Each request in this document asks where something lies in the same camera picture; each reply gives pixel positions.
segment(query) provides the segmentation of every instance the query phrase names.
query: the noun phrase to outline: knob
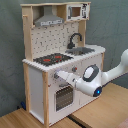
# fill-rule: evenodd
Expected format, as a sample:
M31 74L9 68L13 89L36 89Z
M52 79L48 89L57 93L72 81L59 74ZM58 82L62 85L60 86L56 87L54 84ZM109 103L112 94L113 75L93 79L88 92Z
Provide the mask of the knob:
M77 67L73 67L73 68L72 68L72 71L73 71L73 72L76 72L76 70L77 70Z
M57 75L57 73L54 74L54 78L55 79L58 79L59 78L59 76Z

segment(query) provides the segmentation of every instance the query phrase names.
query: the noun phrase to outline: play kitchen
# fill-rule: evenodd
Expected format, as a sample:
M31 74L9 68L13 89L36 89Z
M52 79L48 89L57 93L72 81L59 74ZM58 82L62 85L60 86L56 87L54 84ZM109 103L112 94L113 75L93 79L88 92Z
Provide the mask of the play kitchen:
M21 6L26 108L49 127L100 95L105 49L85 43L90 2Z

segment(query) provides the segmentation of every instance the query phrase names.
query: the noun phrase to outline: wooden toy kitchen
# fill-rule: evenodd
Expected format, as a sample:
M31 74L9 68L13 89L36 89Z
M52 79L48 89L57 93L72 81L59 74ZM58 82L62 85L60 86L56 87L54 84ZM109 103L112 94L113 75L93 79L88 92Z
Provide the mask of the wooden toy kitchen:
M26 108L49 127L95 100L73 89L58 71L83 76L105 49L85 43L90 2L22 4Z

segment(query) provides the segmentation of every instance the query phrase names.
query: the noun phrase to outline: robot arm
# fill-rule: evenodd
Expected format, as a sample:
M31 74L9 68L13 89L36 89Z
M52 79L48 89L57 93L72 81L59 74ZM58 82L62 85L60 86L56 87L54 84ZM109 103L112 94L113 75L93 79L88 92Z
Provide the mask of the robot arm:
M82 78L65 71L59 71L57 75L82 93L92 97L97 97L101 94L103 85L127 72L128 49L123 52L120 64L108 72L101 72L96 65L92 65L85 69Z

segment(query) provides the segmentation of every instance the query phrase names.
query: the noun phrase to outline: wooden shelf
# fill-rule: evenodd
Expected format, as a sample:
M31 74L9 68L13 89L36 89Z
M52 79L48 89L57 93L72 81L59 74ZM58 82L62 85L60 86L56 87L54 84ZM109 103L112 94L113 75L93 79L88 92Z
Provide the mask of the wooden shelf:
M40 3L40 4L21 4L20 6L45 6L45 5L66 5L66 4L83 4L83 3L91 3L91 2L65 2L65 3Z

